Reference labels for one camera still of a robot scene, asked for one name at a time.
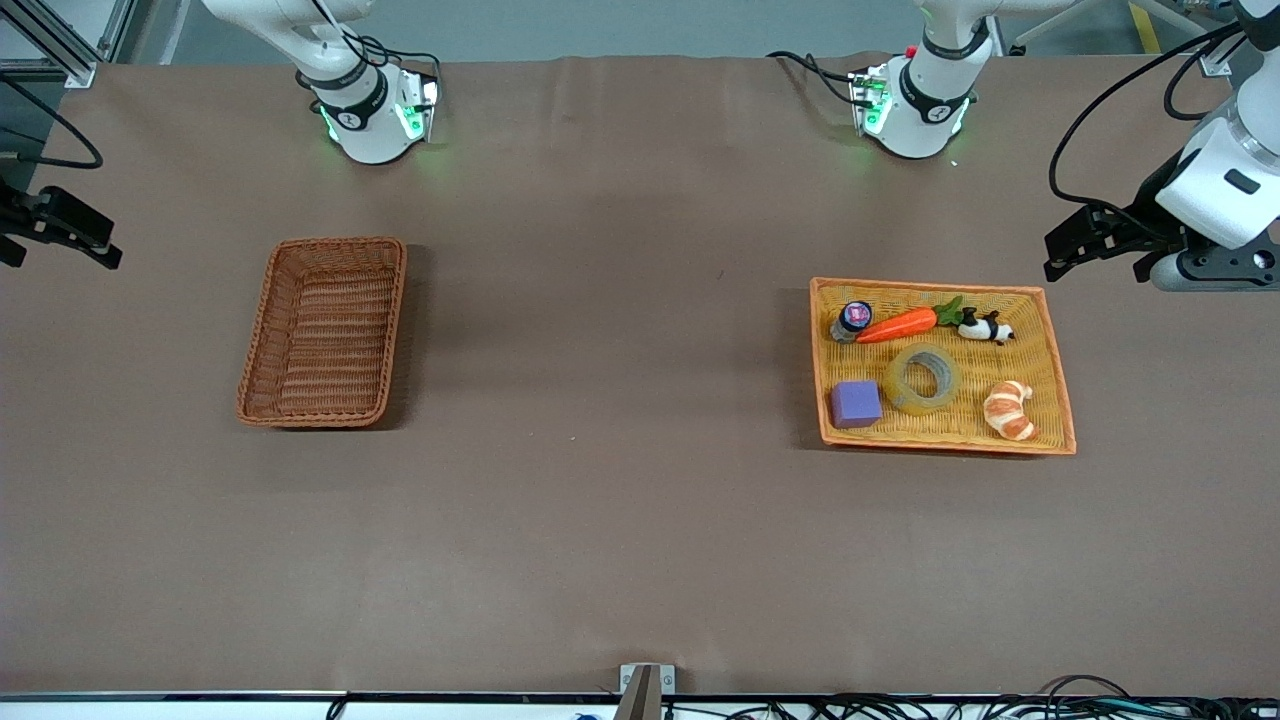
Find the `yellowish clear tape roll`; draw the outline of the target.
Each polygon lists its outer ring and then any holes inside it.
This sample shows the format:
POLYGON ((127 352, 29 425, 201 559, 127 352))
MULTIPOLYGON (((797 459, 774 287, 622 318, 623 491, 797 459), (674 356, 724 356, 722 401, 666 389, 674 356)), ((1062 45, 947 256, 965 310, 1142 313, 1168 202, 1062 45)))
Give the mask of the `yellowish clear tape roll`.
POLYGON ((890 363, 884 393, 897 411, 924 416, 948 407, 955 401, 964 377, 965 372, 946 348, 925 342, 914 343, 890 363), (933 378, 932 395, 923 395, 911 384, 910 373, 914 366, 922 368, 933 378))

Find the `orange woven shallow basket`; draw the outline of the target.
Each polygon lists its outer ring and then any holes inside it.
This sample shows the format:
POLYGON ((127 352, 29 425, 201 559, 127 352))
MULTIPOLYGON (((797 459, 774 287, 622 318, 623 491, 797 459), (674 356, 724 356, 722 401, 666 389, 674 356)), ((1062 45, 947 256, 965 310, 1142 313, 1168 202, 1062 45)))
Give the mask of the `orange woven shallow basket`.
POLYGON ((812 365, 819 433, 824 443, 846 448, 995 456, 1068 456, 1076 451, 1073 411, 1044 291, 1029 286, 940 284, 815 277, 809 284, 812 365), (881 322, 922 307, 954 304, 954 318, 974 307, 977 320, 996 311, 1012 338, 968 340, 952 327, 877 343, 841 343, 831 334, 837 314, 864 302, 881 322), (915 343, 946 351, 956 365, 954 401, 924 415, 896 409, 887 396, 893 359, 915 343), (841 382, 872 380, 882 416, 864 428, 840 428, 832 393, 841 382), (1009 439, 989 425, 984 402, 995 386, 1016 380, 1032 395, 1021 404, 1037 434, 1009 439))

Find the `brown woven deep basket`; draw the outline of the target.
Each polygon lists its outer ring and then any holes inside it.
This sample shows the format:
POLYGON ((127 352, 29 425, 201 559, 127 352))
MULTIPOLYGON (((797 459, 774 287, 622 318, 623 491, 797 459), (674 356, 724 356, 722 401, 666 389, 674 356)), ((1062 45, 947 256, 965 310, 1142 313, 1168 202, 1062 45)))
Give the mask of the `brown woven deep basket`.
POLYGON ((287 240, 268 259, 237 419, 365 428, 390 397, 408 250, 388 236, 287 240))

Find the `black and white panda toy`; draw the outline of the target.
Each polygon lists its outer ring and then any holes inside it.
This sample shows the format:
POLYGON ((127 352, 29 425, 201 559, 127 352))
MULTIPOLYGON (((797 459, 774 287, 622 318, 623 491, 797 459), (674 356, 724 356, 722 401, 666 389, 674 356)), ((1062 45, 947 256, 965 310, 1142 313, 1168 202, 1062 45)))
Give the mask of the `black and white panda toy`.
POLYGON ((998 310, 979 316, 977 307, 963 307, 956 332, 965 340, 992 342, 998 346, 1016 338, 1015 329, 1004 323, 998 310))

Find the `toy croissant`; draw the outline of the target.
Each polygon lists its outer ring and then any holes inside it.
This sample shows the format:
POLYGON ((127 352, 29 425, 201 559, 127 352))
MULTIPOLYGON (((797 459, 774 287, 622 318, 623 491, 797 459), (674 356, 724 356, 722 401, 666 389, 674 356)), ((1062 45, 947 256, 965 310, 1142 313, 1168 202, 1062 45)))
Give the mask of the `toy croissant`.
POLYGON ((1027 401, 1033 396, 1034 389, 1019 380, 996 383, 982 405, 986 424, 1009 441, 1034 439, 1039 428, 1027 415, 1027 401))

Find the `orange toy carrot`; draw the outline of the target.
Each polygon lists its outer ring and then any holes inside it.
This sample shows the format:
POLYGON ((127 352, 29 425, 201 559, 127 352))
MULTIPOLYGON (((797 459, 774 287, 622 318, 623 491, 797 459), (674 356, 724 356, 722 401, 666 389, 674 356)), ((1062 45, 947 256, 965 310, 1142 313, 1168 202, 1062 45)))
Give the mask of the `orange toy carrot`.
POLYGON ((874 322, 861 331, 855 342, 874 345, 924 334, 940 325, 959 325, 963 319, 963 296, 954 296, 946 304, 914 307, 909 311, 874 322))

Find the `small bottle with dark cap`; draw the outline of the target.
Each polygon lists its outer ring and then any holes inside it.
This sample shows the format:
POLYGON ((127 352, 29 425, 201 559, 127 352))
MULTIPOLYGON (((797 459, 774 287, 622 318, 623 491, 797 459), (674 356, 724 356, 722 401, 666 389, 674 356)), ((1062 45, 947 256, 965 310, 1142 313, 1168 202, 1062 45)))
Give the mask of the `small bottle with dark cap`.
POLYGON ((864 301, 842 305, 829 323, 829 338, 841 345, 854 343, 874 323, 874 310, 864 301))

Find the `purple cube block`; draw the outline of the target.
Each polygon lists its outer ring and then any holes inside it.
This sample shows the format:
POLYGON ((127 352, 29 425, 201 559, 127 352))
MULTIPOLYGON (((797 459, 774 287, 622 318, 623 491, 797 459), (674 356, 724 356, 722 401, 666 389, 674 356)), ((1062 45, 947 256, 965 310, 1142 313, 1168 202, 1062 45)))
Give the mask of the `purple cube block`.
POLYGON ((876 380, 842 380, 829 391, 829 421, 836 429, 861 429, 883 418, 876 380))

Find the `aluminium frame profile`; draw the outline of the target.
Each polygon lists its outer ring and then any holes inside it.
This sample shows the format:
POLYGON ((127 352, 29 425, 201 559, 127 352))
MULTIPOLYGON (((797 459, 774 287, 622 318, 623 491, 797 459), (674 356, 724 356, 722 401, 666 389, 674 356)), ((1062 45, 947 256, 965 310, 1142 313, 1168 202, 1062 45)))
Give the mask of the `aluminium frame profile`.
POLYGON ((138 0, 0 0, 0 70, 88 88, 122 58, 138 0))
POLYGON ((1238 0, 1064 0, 998 20, 1002 55, 1021 70, 1121 74, 1235 19, 1238 0))

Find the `white table edge rail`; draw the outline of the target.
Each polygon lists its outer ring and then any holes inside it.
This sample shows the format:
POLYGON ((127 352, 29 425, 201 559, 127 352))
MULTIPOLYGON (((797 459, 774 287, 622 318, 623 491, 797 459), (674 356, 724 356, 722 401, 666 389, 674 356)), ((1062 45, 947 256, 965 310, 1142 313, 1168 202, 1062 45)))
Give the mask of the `white table edge rail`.
MULTIPOLYGON (((0 693, 0 720, 613 720, 585 693, 0 693)), ((669 720, 1280 720, 1280 698, 1046 694, 675 694, 669 720)))

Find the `metal table edge bracket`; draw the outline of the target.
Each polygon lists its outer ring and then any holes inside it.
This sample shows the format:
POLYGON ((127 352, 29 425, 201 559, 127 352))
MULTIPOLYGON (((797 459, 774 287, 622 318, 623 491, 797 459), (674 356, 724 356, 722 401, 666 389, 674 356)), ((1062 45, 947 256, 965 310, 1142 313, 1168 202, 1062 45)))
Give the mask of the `metal table edge bracket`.
POLYGON ((620 701, 613 720, 669 720, 666 696, 676 692, 673 664, 620 666, 620 701))

